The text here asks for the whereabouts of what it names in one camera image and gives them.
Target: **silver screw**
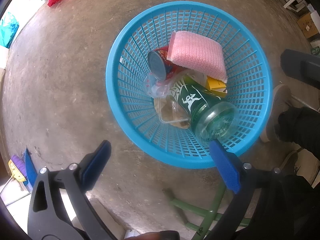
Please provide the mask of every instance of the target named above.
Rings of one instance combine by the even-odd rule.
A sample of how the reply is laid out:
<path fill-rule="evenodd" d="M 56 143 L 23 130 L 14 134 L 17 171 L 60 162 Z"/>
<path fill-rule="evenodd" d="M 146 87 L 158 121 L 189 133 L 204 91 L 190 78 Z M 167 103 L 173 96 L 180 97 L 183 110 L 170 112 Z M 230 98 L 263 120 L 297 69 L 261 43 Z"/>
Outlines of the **silver screw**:
<path fill-rule="evenodd" d="M 76 164 L 76 163 L 72 163 L 72 164 L 70 164 L 70 166 L 69 166 L 69 170 L 75 170 L 76 168 L 78 167 L 78 164 Z"/>
<path fill-rule="evenodd" d="M 41 170 L 40 170 L 40 173 L 41 173 L 41 174 L 44 174 L 44 173 L 46 173 L 46 172 L 47 172 L 47 168 L 46 168 L 46 167 L 41 168 Z"/>
<path fill-rule="evenodd" d="M 276 174 L 279 174 L 281 172 L 281 170 L 279 168 L 274 168 L 273 171 L 276 173 Z"/>
<path fill-rule="evenodd" d="M 244 163 L 243 164 L 243 167 L 246 169 L 246 170 L 250 170 L 252 168 L 252 165 L 250 163 Z"/>

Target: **teal plastic bag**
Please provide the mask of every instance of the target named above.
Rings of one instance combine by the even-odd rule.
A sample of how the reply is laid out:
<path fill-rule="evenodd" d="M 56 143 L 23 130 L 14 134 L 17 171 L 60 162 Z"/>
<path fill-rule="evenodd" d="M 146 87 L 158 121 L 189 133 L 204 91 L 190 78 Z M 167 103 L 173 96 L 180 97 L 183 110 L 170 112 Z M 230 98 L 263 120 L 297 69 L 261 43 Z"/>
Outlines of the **teal plastic bag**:
<path fill-rule="evenodd" d="M 9 48 L 18 28 L 19 23 L 14 15 L 7 12 L 4 18 L 0 20 L 0 45 Z"/>

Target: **concrete floor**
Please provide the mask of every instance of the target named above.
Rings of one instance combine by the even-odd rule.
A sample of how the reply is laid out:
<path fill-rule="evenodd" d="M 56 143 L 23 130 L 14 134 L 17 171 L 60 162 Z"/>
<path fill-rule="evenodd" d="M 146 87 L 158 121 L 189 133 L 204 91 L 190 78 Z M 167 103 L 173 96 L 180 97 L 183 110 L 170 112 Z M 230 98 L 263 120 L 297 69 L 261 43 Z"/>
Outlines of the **concrete floor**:
<path fill-rule="evenodd" d="M 3 141 L 9 155 L 27 146 L 37 169 L 66 168 L 92 152 L 103 139 L 112 156 L 92 194 L 126 226 L 141 232 L 175 229 L 190 239 L 162 193 L 208 208 L 220 176 L 215 168 L 187 170 L 149 157 L 122 132 L 105 89 L 109 49 L 124 25 L 159 3 L 174 0 L 63 0 L 42 6 L 11 45 L 4 78 Z M 257 38 L 267 55 L 274 86 L 318 107 L 316 89 L 290 79 L 280 68 L 286 49 L 310 51 L 295 15 L 280 0 L 193 0 L 232 14 Z M 278 166 L 292 144 L 257 141 L 242 155 L 256 168 Z M 228 203 L 226 198 L 221 210 Z M 248 211 L 252 214 L 254 204 Z M 190 221 L 200 218 L 188 214 Z"/>

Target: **broom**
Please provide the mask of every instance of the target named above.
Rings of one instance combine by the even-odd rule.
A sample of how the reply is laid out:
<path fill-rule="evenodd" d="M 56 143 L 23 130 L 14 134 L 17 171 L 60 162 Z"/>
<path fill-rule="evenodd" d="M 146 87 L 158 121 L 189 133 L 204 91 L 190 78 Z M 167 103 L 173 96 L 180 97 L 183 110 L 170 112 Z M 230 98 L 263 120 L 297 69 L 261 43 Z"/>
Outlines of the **broom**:
<path fill-rule="evenodd" d="M 5 187 L 9 184 L 9 182 L 13 178 L 15 178 L 19 182 L 26 181 L 26 176 L 27 176 L 26 165 L 22 159 L 20 159 L 17 155 L 13 155 L 9 160 L 8 165 L 12 175 L 8 179 L 6 184 L 4 184 L 4 187 L 2 188 L 0 194 L 3 192 Z"/>

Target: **plastic bottle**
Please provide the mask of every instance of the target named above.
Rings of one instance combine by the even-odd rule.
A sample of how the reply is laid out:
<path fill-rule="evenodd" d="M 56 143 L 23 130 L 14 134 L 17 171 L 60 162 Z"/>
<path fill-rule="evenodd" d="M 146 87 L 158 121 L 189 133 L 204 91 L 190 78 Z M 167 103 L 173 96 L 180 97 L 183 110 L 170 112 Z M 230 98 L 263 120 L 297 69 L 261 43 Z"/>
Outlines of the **plastic bottle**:
<path fill-rule="evenodd" d="M 191 130 L 204 146 L 214 139 L 228 138 L 235 132 L 239 122 L 237 108 L 190 76 L 178 78 L 170 95 L 188 114 Z"/>

